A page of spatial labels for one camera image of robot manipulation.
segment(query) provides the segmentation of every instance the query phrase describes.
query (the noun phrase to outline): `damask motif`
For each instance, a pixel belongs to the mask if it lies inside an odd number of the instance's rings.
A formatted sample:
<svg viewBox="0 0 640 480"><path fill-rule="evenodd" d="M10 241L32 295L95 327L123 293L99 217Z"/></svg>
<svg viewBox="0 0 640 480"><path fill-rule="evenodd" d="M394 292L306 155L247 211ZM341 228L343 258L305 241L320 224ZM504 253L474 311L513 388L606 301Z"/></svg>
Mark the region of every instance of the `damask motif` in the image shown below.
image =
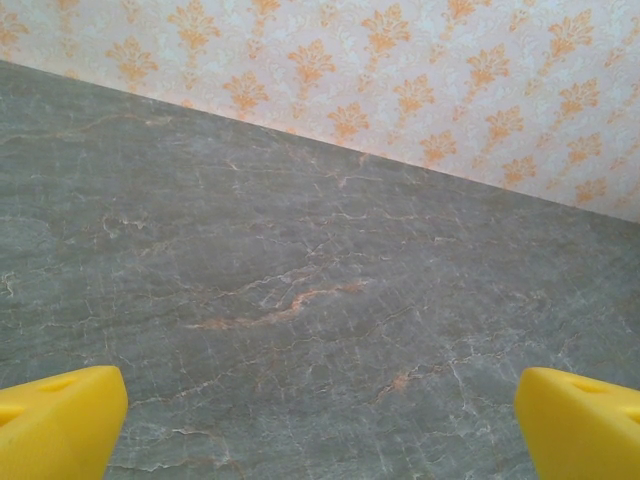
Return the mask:
<svg viewBox="0 0 640 480"><path fill-rule="evenodd" d="M480 168L488 163L487 155L513 132L524 129L524 118L520 114L520 106L516 105L508 110L500 110L495 115L487 117L489 123L489 138L480 151L480 155L473 159L473 168Z"/></svg>
<svg viewBox="0 0 640 480"><path fill-rule="evenodd" d="M424 147L424 166L428 168L434 167L447 155L458 153L451 130L446 130L439 135L430 135L428 139L422 140L420 145Z"/></svg>
<svg viewBox="0 0 640 480"><path fill-rule="evenodd" d="M240 111L241 119L260 102L269 101L264 85L258 83L255 73L247 72L240 77L231 77L223 88L231 92L231 99Z"/></svg>
<svg viewBox="0 0 640 480"><path fill-rule="evenodd" d="M331 55L325 53L324 44L320 39L314 40L308 47L298 47L298 50L291 52L288 58L298 64L296 72L300 88L297 95L298 102L293 105L293 118L300 118L305 111L304 104L309 98L309 90L318 86L317 82L325 72L335 72L336 66L332 62Z"/></svg>
<svg viewBox="0 0 640 480"><path fill-rule="evenodd" d="M618 63L624 57L627 49L633 45L635 39L640 35L640 17L633 17L631 22L633 23L631 32L622 39L621 46L611 49L609 56L607 57L607 61L604 62L605 68L609 68Z"/></svg>
<svg viewBox="0 0 640 480"><path fill-rule="evenodd" d="M467 106L473 102L473 99L480 91L486 91L487 86L495 81L496 77L509 76L509 59L505 58L505 46L501 43L491 50L480 50L480 54L470 57L467 63L473 66L471 71L471 80L466 82L469 92L462 100L463 105L457 106L453 120L458 121L460 117L467 111Z"/></svg>
<svg viewBox="0 0 640 480"><path fill-rule="evenodd" d="M60 43L67 58L73 57L79 48L73 30L73 18L79 17L76 11L79 3L80 0L55 0L53 3L60 18L60 32L62 33Z"/></svg>
<svg viewBox="0 0 640 480"><path fill-rule="evenodd" d="M252 7L247 8L248 12L255 15L255 23L251 29L253 38L247 41L247 50L249 58L255 60L258 54L264 49L264 27L268 20L276 20L275 12L280 8L280 2L277 0L252 0Z"/></svg>
<svg viewBox="0 0 640 480"><path fill-rule="evenodd" d="M639 42L636 0L0 0L5 59L634 221Z"/></svg>
<svg viewBox="0 0 640 480"><path fill-rule="evenodd" d="M339 145L343 144L345 140L350 140L360 130L369 128L367 114L362 113L360 104L357 102L349 104L346 108L338 107L327 117L334 121Z"/></svg>
<svg viewBox="0 0 640 480"><path fill-rule="evenodd" d="M504 169L504 187L513 188L527 177L536 176L536 162L533 155L528 155L520 160L513 160L502 166Z"/></svg>
<svg viewBox="0 0 640 480"><path fill-rule="evenodd" d="M365 67L367 71L374 73L378 69L378 63L383 58L390 58L389 51L400 41L409 41L409 22L402 19L402 7L394 3L385 12L376 10L373 18L367 18L362 26L371 31L369 45L365 50L369 53L369 62ZM360 78L358 91L363 92L371 83L368 76Z"/></svg>
<svg viewBox="0 0 640 480"><path fill-rule="evenodd" d="M433 88L429 87L429 79L426 75L420 75L413 82L405 80L403 85L396 86L393 91L398 94L400 116L393 131L389 133L387 139L389 145L400 138L409 117L415 115L425 103L435 102Z"/></svg>
<svg viewBox="0 0 640 480"><path fill-rule="evenodd" d="M214 25L215 18L205 14L201 0L191 0L187 8L176 7L176 13L169 15L167 20L180 29L180 46L187 52L183 78L186 89L191 90L198 81L197 57L206 53L204 47L212 36L220 36L220 30Z"/></svg>
<svg viewBox="0 0 640 480"><path fill-rule="evenodd" d="M20 35L28 35L29 29L24 23L18 20L18 14L7 12L6 8L0 3L0 45L2 45L2 57L11 61L12 49L19 48L16 46Z"/></svg>
<svg viewBox="0 0 640 480"><path fill-rule="evenodd" d="M491 5L491 0L449 0L449 9L442 14L447 20L445 31L440 35L442 40L450 40L453 30L458 25L466 25L467 17L476 11L476 7Z"/></svg>
<svg viewBox="0 0 640 480"><path fill-rule="evenodd" d="M158 64L151 60L150 52L143 52L135 37L129 36L122 43L114 43L111 50L105 54L118 63L118 70L127 83L127 89L136 93L149 72L158 70Z"/></svg>
<svg viewBox="0 0 640 480"><path fill-rule="evenodd" d="M542 84L541 77L546 77L551 68L563 61L568 54L580 45L591 45L593 26L591 25L591 10L585 10L574 18L564 17L562 23L554 23L549 27L553 34L549 51L544 53L544 65L538 70L538 78L529 81L526 94L532 95Z"/></svg>
<svg viewBox="0 0 640 480"><path fill-rule="evenodd" d="M127 12L127 22L135 23L140 15L140 5L136 0L121 0L120 5Z"/></svg>
<svg viewBox="0 0 640 480"><path fill-rule="evenodd" d="M597 197L607 193L607 179L600 177L596 180L587 180L576 187L576 205L584 205Z"/></svg>
<svg viewBox="0 0 640 480"><path fill-rule="evenodd" d="M573 167L583 163L589 157L597 157L602 153L602 140L599 133L594 133L588 137L580 137L574 142L569 142L567 146L571 149L564 168L558 175L547 184L547 190L556 188L562 179L566 177Z"/></svg>

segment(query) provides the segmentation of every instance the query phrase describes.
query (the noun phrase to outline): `orange damask pattern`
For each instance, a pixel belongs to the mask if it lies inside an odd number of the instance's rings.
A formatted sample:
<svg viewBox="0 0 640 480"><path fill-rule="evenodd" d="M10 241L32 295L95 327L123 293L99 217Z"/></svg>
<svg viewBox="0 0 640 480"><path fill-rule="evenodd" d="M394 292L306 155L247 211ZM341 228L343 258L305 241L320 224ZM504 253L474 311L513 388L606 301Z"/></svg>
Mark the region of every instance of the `orange damask pattern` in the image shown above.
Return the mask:
<svg viewBox="0 0 640 480"><path fill-rule="evenodd" d="M130 92L137 92L142 80L152 70L158 70L158 64L151 60L151 53L143 52L142 47L133 36L127 37L122 43L114 43L106 56L118 62L118 70L127 82Z"/></svg>
<svg viewBox="0 0 640 480"><path fill-rule="evenodd" d="M187 90L191 90L198 81L197 56L206 53L205 46L211 37L220 36L220 30L214 24L215 18L205 14L201 0L191 0L187 8L176 7L167 20L180 29L180 46L187 52L183 78Z"/></svg>
<svg viewBox="0 0 640 480"><path fill-rule="evenodd" d="M640 221L640 2L551 3L0 0L0 55Z"/></svg>
<svg viewBox="0 0 640 480"><path fill-rule="evenodd" d="M335 123L338 144L351 139L360 130L369 128L367 114L361 111L360 104L357 102L349 104L346 108L338 107L327 117Z"/></svg>
<svg viewBox="0 0 640 480"><path fill-rule="evenodd" d="M240 77L231 77L231 81L225 83L223 88L231 92L231 99L240 111L241 119L260 102L269 100L264 85L258 83L253 72L247 72Z"/></svg>
<svg viewBox="0 0 640 480"><path fill-rule="evenodd" d="M13 49L17 49L16 44L20 35L28 35L29 33L27 26L18 21L18 15L8 12L0 3L0 45L5 59L11 60L11 52Z"/></svg>

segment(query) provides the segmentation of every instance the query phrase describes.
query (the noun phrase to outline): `patterned wall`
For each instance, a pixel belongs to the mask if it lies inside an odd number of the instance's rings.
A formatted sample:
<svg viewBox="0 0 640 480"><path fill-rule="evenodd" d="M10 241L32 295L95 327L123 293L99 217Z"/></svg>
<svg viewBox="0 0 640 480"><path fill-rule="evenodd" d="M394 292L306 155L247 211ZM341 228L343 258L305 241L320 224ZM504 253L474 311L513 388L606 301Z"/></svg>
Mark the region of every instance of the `patterned wall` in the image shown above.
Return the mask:
<svg viewBox="0 0 640 480"><path fill-rule="evenodd" d="M638 0L0 0L0 51L640 220Z"/></svg>

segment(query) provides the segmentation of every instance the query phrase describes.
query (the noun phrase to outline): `gray marble floor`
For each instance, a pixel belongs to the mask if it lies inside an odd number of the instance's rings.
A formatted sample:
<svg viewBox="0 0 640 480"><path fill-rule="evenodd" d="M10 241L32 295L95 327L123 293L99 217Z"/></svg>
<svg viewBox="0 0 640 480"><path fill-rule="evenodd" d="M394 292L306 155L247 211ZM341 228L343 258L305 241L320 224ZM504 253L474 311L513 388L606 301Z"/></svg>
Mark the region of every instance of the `gray marble floor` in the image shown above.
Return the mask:
<svg viewBox="0 0 640 480"><path fill-rule="evenodd" d="M640 387L640 225L0 64L0 386L109 479L529 479L528 366Z"/></svg>

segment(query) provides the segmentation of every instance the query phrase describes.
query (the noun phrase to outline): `yellow plastic part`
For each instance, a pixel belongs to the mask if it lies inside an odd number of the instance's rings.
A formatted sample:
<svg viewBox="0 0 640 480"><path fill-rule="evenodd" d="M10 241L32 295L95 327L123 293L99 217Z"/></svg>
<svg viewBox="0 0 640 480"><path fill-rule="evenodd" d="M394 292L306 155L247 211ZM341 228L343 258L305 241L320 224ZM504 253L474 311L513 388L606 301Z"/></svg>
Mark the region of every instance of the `yellow plastic part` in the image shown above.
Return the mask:
<svg viewBox="0 0 640 480"><path fill-rule="evenodd" d="M0 479L102 478L126 412L116 367L0 390Z"/></svg>
<svg viewBox="0 0 640 480"><path fill-rule="evenodd" d="M515 410L541 480L640 479L640 391L529 368Z"/></svg>

